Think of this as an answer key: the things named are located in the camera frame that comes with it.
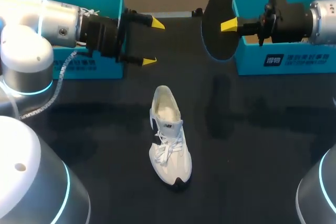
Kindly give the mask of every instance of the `teal box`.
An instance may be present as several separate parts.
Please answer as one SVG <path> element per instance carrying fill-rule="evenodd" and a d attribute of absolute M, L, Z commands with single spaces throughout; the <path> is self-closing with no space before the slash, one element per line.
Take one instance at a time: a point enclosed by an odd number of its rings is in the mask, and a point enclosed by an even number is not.
<path fill-rule="evenodd" d="M 306 9 L 314 0 L 287 0 L 289 3 L 304 3 Z M 259 17 L 268 0 L 234 0 L 233 8 L 237 17 Z M 279 66 L 264 67 L 267 58 L 280 61 Z M 335 73 L 336 47 L 298 43 L 248 44 L 241 38 L 235 53 L 240 75 L 294 74 L 294 73 Z"/>
<path fill-rule="evenodd" d="M 99 10 L 100 16 L 120 18 L 124 11 L 123 0 L 53 0 L 62 3 L 77 5 L 86 9 Z M 54 48 L 54 74 L 58 79 L 63 62 L 74 51 L 86 52 L 85 47 Z M 121 79 L 123 64 L 116 63 L 115 59 L 101 57 L 99 52 L 94 52 L 92 58 L 77 56 L 67 67 L 65 79 Z"/>

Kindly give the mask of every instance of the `black table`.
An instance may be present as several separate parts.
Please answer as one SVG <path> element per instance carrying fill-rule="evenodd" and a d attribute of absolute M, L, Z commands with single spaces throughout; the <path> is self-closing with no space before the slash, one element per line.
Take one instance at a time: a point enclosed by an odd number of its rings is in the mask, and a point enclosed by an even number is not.
<path fill-rule="evenodd" d="M 49 111 L 26 120 L 86 186 L 93 224 L 299 223 L 301 178 L 335 142 L 333 74 L 237 75 L 207 55 L 198 18 L 132 25 L 129 53 L 156 56 L 123 80 L 66 81 Z M 173 91 L 193 173 L 174 193 L 154 172 L 149 109 Z"/>

